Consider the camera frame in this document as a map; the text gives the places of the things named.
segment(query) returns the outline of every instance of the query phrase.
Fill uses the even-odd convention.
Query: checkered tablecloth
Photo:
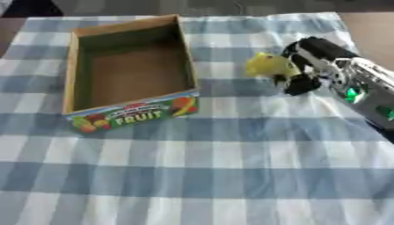
[[[31,18],[0,60],[0,224],[393,224],[392,144],[326,89],[244,77],[253,53],[309,35],[355,50],[337,14],[182,18],[200,112],[76,133],[69,30],[131,19]]]

